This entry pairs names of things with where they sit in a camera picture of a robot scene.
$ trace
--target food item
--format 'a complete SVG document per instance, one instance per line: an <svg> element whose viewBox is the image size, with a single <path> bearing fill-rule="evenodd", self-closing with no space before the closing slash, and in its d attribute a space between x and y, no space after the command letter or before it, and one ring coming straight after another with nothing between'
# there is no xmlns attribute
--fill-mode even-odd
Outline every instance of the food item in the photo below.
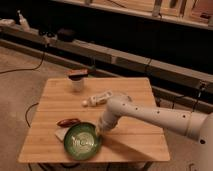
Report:
<svg viewBox="0 0 213 171"><path fill-rule="evenodd" d="M75 125L77 123L80 123L81 121L77 118L73 118L73 119L64 119L62 121L59 121L57 123L58 126L66 128L66 127L70 127L72 125Z"/></svg>

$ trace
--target green bowl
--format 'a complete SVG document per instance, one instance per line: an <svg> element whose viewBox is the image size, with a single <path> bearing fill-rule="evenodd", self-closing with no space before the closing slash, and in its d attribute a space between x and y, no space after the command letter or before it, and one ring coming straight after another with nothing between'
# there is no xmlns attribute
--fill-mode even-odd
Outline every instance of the green bowl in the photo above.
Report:
<svg viewBox="0 0 213 171"><path fill-rule="evenodd" d="M75 160L93 157L101 147L101 136L95 133L95 125L81 122L72 126L65 135L64 148Z"/></svg>

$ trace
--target bottle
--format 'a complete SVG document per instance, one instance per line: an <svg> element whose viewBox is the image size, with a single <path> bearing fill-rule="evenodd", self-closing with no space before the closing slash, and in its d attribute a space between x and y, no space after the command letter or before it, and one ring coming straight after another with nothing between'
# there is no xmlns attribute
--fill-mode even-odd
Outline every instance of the bottle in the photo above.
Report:
<svg viewBox="0 0 213 171"><path fill-rule="evenodd" d="M82 105L84 107L87 107L87 106L95 107L97 105L106 103L107 100L112 96L113 96L112 91L105 91L103 93L93 95L89 97L87 100L84 100L82 102Z"/></svg>
<svg viewBox="0 0 213 171"><path fill-rule="evenodd" d="M30 30L30 26L29 26L26 18L23 17L23 15L21 14L20 10L18 10L17 12L18 12L18 15L19 15L19 22L20 22L20 24L22 26L22 29L24 31L29 31Z"/></svg>

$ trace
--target white object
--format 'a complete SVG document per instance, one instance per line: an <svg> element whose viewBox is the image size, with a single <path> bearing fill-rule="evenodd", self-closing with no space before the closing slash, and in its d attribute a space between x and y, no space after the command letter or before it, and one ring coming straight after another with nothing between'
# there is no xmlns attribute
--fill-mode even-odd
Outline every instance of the white object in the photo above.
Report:
<svg viewBox="0 0 213 171"><path fill-rule="evenodd" d="M64 141L64 137L68 130L69 128L59 128L55 131L55 135L60 141Z"/></svg>
<svg viewBox="0 0 213 171"><path fill-rule="evenodd" d="M213 113L205 115L184 110L139 107L128 100L113 97L108 100L106 110L99 119L98 132L113 129L122 116L137 118L198 141L195 167L198 171L212 170Z"/></svg>
<svg viewBox="0 0 213 171"><path fill-rule="evenodd" d="M72 80L72 87L74 92L82 91L84 89L84 78Z"/></svg>
<svg viewBox="0 0 213 171"><path fill-rule="evenodd" d="M13 19L1 19L0 26L13 26L15 25L15 20Z"/></svg>
<svg viewBox="0 0 213 171"><path fill-rule="evenodd" d="M87 106L88 106L88 101L87 101L87 100L84 100L84 101L82 102L82 106L87 107Z"/></svg>
<svg viewBox="0 0 213 171"><path fill-rule="evenodd" d="M82 102L82 105L84 107L86 107L86 106L95 107L97 105L106 103L107 100L112 96L113 96L112 91L105 91L103 93L95 94L95 95L89 97L88 100L84 100Z"/></svg>
<svg viewBox="0 0 213 171"><path fill-rule="evenodd" d="M18 15L19 15L19 22L20 22L20 24L22 26L22 29L24 31L29 31L30 30L30 26L29 26L29 24L27 22L27 19L23 17L23 15L21 14L20 10L18 10L17 12L18 12Z"/></svg>

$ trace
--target shelf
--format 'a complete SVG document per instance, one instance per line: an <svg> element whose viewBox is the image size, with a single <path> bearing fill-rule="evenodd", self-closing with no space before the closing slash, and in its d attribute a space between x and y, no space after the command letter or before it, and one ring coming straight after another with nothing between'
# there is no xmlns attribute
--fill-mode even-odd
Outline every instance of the shelf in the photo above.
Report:
<svg viewBox="0 0 213 171"><path fill-rule="evenodd" d="M15 25L12 27L4 27L2 31L3 34L15 36L38 44L44 45L46 42L44 37L38 35L38 30L33 28L26 32L21 29L20 25ZM63 42L54 37L50 39L49 45L55 49L77 54L88 59L101 61L106 64L112 64L138 73L144 73L145 68L149 66L149 69L147 70L149 75L193 89L197 89L197 85L202 81L208 84L205 92L213 94L213 77L208 73L161 62L159 60L151 60L151 58L145 56L139 56L76 39L72 42Z"/></svg>
<svg viewBox="0 0 213 171"><path fill-rule="evenodd" d="M207 23L197 22L192 19L191 9L194 4L193 0L187 0L186 6L184 8L185 10L183 11L184 15L181 14L180 4L176 4L177 7L174 8L173 10L169 10L168 9L168 0L166 0L167 4L162 3L162 9L160 11L162 15L159 17L152 16L151 10L154 7L154 5L152 3L150 3L148 5L146 5L146 4L142 5L142 2L139 3L139 4L141 4L140 5L141 10L139 10L139 7L138 7L139 0L132 0L131 1L132 3L129 3L129 1L127 1L127 0L115 0L114 1L116 3L123 1L123 2L125 2L126 5L129 4L129 8L119 7L118 5L116 5L114 3L110 3L109 1L105 1L105 0L94 0L89 5L85 4L84 0L52 0L52 1L82 6L82 7L86 7L86 8L115 12L115 13L120 13L120 14L125 14L125 15L131 15L131 16L136 16L136 17L142 17L142 18L147 18L147 19L151 19L151 20L158 20L158 21L169 22L169 23L174 23L174 24L179 24L179 25L185 25L185 26L190 26L190 27L195 27L195 28L200 28L200 29L213 30L213 27L210 27Z"/></svg>

